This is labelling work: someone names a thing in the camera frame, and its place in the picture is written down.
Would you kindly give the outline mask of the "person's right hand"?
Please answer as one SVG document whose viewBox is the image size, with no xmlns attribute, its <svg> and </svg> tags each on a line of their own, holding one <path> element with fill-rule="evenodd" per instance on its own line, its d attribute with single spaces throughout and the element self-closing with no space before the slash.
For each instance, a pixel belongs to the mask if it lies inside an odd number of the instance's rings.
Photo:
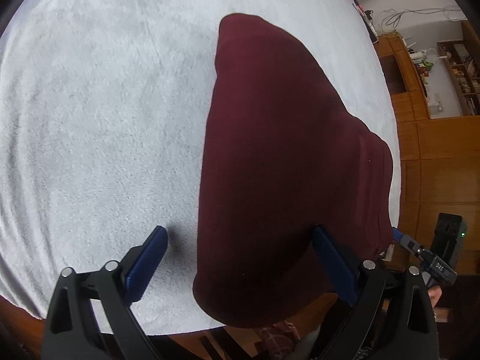
<svg viewBox="0 0 480 360">
<path fill-rule="evenodd" d="M 427 290 L 427 293 L 430 299 L 431 306 L 435 308 L 443 293 L 441 287 L 439 285 L 434 285 Z"/>
</svg>

